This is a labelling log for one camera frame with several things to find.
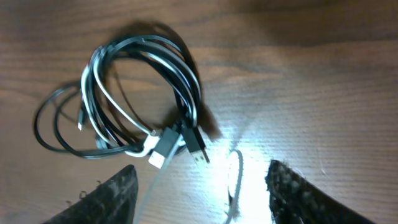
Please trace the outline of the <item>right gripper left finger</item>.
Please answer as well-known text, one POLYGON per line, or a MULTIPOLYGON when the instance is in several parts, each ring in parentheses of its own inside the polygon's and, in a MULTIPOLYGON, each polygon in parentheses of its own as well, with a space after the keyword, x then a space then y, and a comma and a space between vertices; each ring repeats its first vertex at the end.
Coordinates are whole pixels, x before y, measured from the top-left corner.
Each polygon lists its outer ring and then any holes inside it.
POLYGON ((137 172, 130 164, 46 224, 132 223, 137 195, 137 172))

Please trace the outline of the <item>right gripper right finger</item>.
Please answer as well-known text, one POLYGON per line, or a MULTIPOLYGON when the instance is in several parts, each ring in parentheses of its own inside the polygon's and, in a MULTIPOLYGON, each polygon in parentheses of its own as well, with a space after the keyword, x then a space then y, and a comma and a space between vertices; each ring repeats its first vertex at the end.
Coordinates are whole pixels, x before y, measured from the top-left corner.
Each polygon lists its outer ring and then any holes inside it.
POLYGON ((272 220, 276 224, 374 224, 281 161, 270 162, 265 181, 272 220))

